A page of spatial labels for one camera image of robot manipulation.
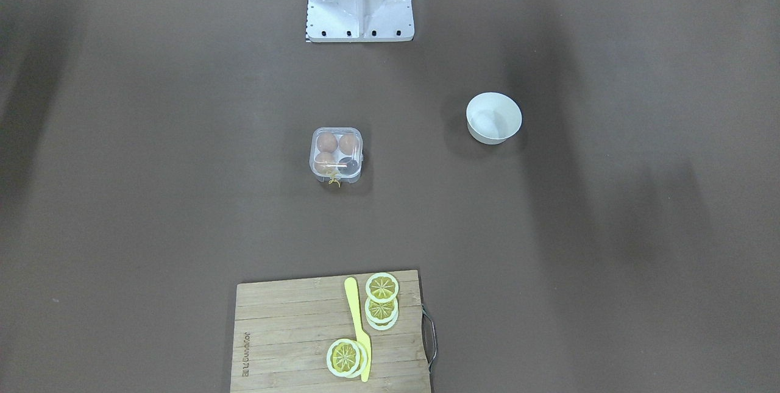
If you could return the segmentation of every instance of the yellow string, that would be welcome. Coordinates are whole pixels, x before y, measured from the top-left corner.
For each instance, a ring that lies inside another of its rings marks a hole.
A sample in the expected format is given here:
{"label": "yellow string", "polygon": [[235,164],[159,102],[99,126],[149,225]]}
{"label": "yellow string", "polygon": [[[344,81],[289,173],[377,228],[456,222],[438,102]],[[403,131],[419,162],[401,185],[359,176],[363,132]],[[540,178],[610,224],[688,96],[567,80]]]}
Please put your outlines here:
{"label": "yellow string", "polygon": [[339,185],[341,187],[341,182],[336,178],[335,171],[328,171],[325,173],[327,176],[331,177],[331,181],[328,182],[329,185],[332,185],[333,183]]}

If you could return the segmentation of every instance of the white bowl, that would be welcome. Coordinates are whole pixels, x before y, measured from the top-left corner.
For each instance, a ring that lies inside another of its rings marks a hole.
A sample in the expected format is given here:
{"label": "white bowl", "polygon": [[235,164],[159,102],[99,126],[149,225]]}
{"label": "white bowl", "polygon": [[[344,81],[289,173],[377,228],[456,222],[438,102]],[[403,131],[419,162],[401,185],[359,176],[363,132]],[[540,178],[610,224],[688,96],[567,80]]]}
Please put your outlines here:
{"label": "white bowl", "polygon": [[501,93],[482,93],[466,107],[466,123],[477,141],[498,145],[519,131],[523,113],[515,101]]}

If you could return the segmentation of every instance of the brand logo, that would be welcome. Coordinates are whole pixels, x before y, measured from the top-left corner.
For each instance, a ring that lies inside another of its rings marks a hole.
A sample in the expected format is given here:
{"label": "brand logo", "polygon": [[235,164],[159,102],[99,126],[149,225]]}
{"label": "brand logo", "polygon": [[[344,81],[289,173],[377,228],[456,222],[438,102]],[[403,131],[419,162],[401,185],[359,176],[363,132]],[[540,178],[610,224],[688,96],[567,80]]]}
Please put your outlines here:
{"label": "brand logo", "polygon": [[242,377],[249,376],[249,342],[250,342],[249,334],[250,334],[249,332],[244,332],[244,357],[242,359],[243,368],[241,372]]}

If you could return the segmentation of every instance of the yellow knife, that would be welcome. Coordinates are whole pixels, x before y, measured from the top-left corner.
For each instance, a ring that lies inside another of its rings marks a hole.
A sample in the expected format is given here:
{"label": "yellow knife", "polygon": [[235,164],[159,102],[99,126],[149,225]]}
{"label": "yellow knife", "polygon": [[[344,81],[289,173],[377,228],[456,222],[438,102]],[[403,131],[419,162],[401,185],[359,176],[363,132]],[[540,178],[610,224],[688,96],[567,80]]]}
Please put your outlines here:
{"label": "yellow knife", "polygon": [[366,382],[368,381],[368,373],[371,371],[371,337],[363,331],[363,322],[360,320],[360,296],[357,293],[355,277],[347,277],[344,281],[344,291],[346,291],[346,300],[349,302],[349,312],[352,313],[352,322],[355,324],[355,338],[366,348],[368,354],[366,368],[360,374],[360,381]]}

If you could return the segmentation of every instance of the brown egg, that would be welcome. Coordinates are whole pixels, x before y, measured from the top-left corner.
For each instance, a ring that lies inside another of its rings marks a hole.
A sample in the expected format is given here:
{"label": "brown egg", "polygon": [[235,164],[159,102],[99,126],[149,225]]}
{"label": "brown egg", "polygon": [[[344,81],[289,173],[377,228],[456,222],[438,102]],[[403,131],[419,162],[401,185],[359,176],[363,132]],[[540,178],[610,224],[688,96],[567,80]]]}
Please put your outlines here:
{"label": "brown egg", "polygon": [[329,152],[320,152],[317,157],[314,158],[314,168],[323,175],[329,175],[330,172],[336,171],[336,159],[333,154]]}
{"label": "brown egg", "polygon": [[333,152],[339,143],[332,132],[323,132],[317,136],[317,149],[324,152]]}
{"label": "brown egg", "polygon": [[354,134],[345,134],[339,139],[339,149],[348,156],[357,154],[358,146],[360,146],[360,143]]}

